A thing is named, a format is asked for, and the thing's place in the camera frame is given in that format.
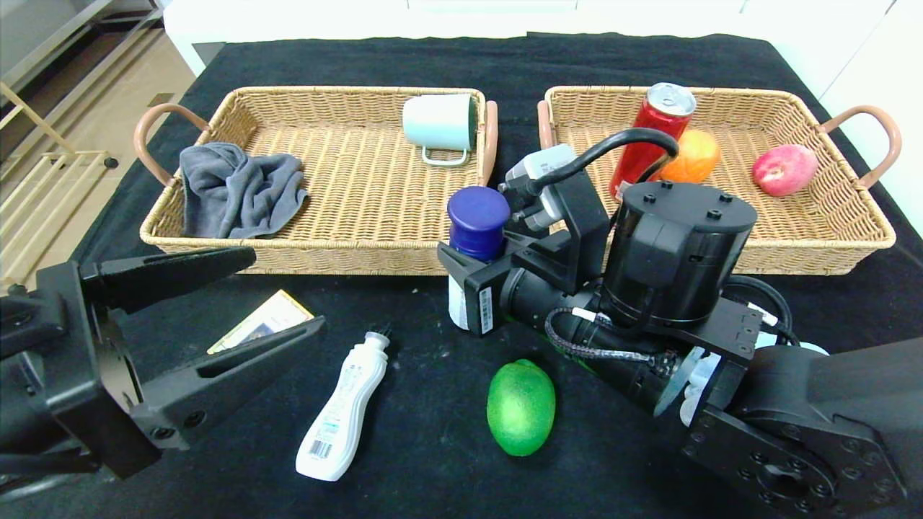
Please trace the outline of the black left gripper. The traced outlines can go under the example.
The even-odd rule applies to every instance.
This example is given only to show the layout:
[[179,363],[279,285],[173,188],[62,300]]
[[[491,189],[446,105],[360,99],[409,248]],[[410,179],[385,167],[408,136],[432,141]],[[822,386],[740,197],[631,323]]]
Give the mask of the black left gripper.
[[3,479],[103,469],[127,479],[158,462],[159,449],[189,449],[286,375],[325,335],[325,316],[172,369],[143,384],[141,402],[106,309],[135,313],[256,260],[251,247],[222,247],[85,264],[80,273],[66,262],[41,270],[33,291],[12,287],[2,298]]

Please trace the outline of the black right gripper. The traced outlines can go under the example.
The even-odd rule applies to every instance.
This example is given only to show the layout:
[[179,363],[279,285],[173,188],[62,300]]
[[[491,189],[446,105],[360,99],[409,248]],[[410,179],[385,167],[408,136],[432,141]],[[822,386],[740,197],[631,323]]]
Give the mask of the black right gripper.
[[518,322],[544,332],[544,322],[566,293],[529,270],[520,255],[482,262],[446,243],[436,256],[449,277],[464,289],[468,330],[487,335],[506,322]]

